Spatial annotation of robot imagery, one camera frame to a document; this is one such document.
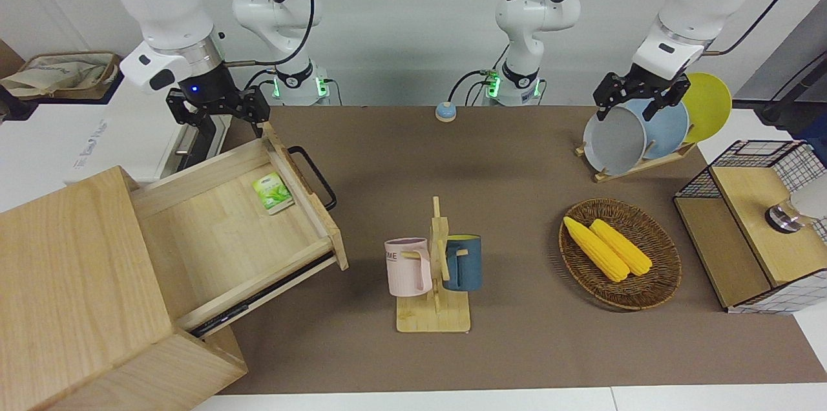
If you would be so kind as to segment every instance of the brown tabletop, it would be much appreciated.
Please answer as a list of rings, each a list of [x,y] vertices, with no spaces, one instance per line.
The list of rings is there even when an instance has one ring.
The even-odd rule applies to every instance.
[[[224,393],[825,381],[793,317],[718,305],[671,202],[705,166],[700,153],[594,184],[572,153],[593,111],[460,109],[445,125],[432,107],[274,109],[277,134],[304,146],[339,194],[331,214],[351,267],[235,323],[250,373]],[[482,235],[485,285],[470,294],[470,333],[401,334],[382,244],[427,237],[435,195],[453,233]],[[617,313],[572,284],[556,235],[567,208],[591,197],[638,205],[671,235],[683,264],[671,301]]]

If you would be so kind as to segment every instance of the yellow corn cob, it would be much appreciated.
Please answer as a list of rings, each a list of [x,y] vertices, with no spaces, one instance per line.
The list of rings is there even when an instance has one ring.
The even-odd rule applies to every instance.
[[[652,260],[649,256],[644,255],[643,251],[608,223],[596,219],[589,228],[620,256],[621,260],[635,275],[644,275],[652,269]]]
[[[563,222],[585,255],[589,256],[591,262],[609,278],[612,282],[626,280],[629,276],[629,267],[603,240],[597,237],[587,226],[577,222],[571,217],[563,217]]]

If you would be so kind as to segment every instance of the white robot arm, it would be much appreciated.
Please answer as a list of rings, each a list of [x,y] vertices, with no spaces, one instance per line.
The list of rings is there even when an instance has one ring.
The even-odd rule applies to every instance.
[[[233,11],[242,26],[265,40],[280,62],[274,67],[278,104],[310,105],[327,93],[320,95],[322,71],[303,48],[296,51],[308,30],[308,17],[304,23],[300,21],[301,12],[293,8],[293,1],[235,0]],[[121,69],[146,91],[169,89],[177,83],[186,102],[198,109],[189,113],[182,101],[171,98],[169,106],[178,122],[198,125],[207,114],[233,114],[251,123],[267,120],[268,103],[260,91],[235,87],[201,0],[121,2],[141,26],[144,38],[121,63]]]
[[[502,0],[497,25],[508,34],[505,60],[497,67],[488,97],[499,104],[524,105],[534,97],[545,48],[540,31],[571,28],[580,18],[580,0]]]
[[[632,57],[626,76],[609,73],[594,91],[598,118],[629,99],[653,99],[646,120],[668,105],[677,105],[689,81],[684,72],[704,54],[724,23],[747,0],[665,0],[644,42]]]
[[[626,76],[609,73],[594,91],[602,120],[609,109],[633,98],[654,99],[644,116],[651,119],[676,105],[689,88],[684,70],[700,58],[729,16],[747,0],[665,0]],[[508,54],[497,67],[488,96],[503,105],[524,105],[536,93],[543,43],[539,31],[570,28],[580,16],[578,0],[504,0],[497,23],[508,34]]]

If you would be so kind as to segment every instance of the yellow plate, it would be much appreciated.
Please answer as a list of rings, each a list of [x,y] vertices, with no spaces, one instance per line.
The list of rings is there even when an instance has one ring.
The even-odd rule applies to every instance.
[[[687,76],[691,86],[683,96],[683,103],[693,126],[684,141],[697,143],[724,128],[732,111],[732,94],[726,83],[715,75],[690,73]]]

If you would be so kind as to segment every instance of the open drawer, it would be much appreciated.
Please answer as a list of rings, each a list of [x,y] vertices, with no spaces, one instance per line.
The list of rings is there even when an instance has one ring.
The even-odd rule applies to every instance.
[[[334,263],[339,228],[265,125],[265,138],[147,187],[132,204],[171,319],[195,337],[227,326]],[[302,149],[322,184],[335,195]],[[252,182],[278,172],[295,204],[271,216]]]

